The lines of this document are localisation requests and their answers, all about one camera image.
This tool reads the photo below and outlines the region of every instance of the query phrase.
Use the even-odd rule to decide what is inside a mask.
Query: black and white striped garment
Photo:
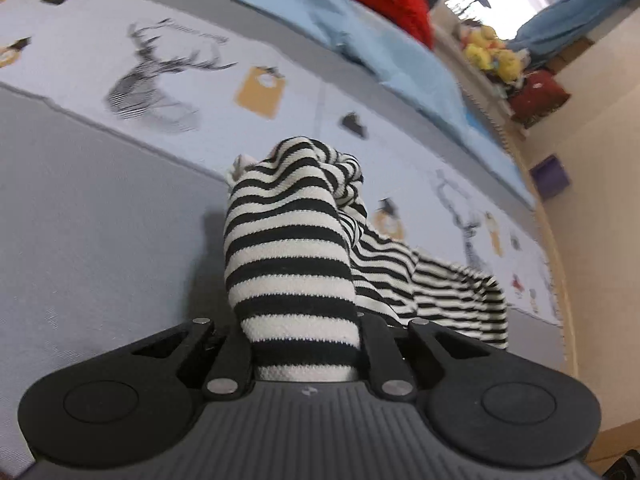
[[[367,222],[362,183],[353,156],[297,137],[233,187],[226,288],[262,379],[352,380],[357,310],[396,325],[423,317],[506,347],[495,279],[379,234]]]

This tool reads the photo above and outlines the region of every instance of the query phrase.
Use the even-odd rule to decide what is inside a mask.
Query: deer head illustration
[[[137,118],[148,112],[150,108],[180,105],[180,103],[169,99],[156,86],[156,78],[163,73],[178,73],[188,68],[224,70],[236,64],[219,65],[220,54],[215,44],[211,45],[212,56],[206,61],[196,62],[200,55],[197,50],[193,51],[189,57],[158,59],[155,50],[156,41],[160,36],[145,39],[143,33],[160,27],[162,27],[162,22],[158,25],[142,28],[136,28],[135,24],[129,26],[128,36],[136,46],[136,56],[140,62],[119,79],[107,95],[109,108],[120,118]]]

